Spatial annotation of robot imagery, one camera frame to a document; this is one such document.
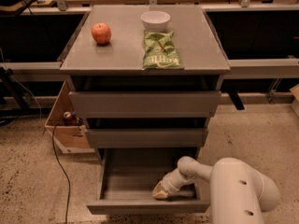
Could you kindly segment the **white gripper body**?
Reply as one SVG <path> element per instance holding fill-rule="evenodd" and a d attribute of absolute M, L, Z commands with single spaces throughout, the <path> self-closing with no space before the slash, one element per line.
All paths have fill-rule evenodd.
<path fill-rule="evenodd" d="M 165 196 L 174 196 L 179 193 L 182 187 L 192 184 L 196 176 L 187 176 L 178 169 L 168 173 L 161 181 L 161 190 Z"/>

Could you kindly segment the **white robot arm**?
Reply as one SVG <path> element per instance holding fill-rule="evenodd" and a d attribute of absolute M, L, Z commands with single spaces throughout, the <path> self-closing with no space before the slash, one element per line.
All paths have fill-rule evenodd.
<path fill-rule="evenodd" d="M 280 200 L 275 182 L 241 160 L 223 158 L 209 166 L 188 156 L 163 177 L 152 197 L 175 196 L 199 178 L 209 183 L 213 224 L 264 224 L 263 213 L 274 210 Z"/>

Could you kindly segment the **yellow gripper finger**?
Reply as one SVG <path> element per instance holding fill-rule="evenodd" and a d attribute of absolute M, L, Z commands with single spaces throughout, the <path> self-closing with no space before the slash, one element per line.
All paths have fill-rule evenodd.
<path fill-rule="evenodd" d="M 169 197 L 168 191 L 164 188 L 162 181 L 155 186 L 151 195 L 156 200 L 165 200 Z"/>

